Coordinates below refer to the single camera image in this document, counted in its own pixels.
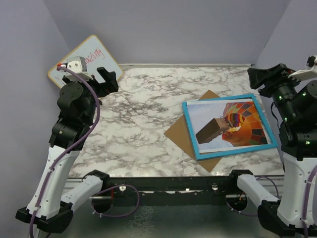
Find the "hot air balloon photo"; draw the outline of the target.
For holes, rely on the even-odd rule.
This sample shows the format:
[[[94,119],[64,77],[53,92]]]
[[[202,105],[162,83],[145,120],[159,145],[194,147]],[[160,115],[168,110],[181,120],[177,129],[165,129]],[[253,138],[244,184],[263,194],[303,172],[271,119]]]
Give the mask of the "hot air balloon photo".
[[[251,98],[192,101],[186,109],[199,154],[270,144]]]

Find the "blue wooden photo frame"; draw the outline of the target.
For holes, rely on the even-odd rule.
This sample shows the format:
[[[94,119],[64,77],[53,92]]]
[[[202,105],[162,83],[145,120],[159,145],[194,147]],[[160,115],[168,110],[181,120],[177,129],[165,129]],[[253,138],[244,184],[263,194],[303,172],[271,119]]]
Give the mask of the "blue wooden photo frame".
[[[253,94],[187,101],[182,108],[198,161],[278,146]]]

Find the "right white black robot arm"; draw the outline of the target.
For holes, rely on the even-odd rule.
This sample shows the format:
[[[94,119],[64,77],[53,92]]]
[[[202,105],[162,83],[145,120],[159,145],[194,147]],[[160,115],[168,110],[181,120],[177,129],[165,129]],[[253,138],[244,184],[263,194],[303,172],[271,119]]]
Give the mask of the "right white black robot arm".
[[[314,237],[313,198],[317,177],[317,66],[294,71],[284,64],[269,69],[249,68],[250,87],[272,98],[282,118],[279,129],[284,157],[281,198],[271,195],[245,171],[233,171],[228,190],[241,191],[257,207],[263,228],[281,237]]]

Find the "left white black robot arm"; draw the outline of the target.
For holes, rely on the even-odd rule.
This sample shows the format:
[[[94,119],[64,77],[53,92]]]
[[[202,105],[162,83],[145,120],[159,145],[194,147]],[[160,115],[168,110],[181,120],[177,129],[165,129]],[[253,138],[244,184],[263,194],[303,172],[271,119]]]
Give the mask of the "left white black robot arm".
[[[44,172],[30,203],[17,211],[16,219],[29,224],[29,236],[41,233],[60,234],[71,223],[75,211],[94,194],[105,195],[109,191],[108,175],[94,170],[87,180],[64,194],[63,190],[75,160],[83,149],[89,134],[100,119],[100,98],[118,91],[116,73],[98,67],[103,82],[93,75],[84,76],[61,65],[74,76],[63,77],[66,83],[59,92],[58,120],[52,128],[49,152]]]

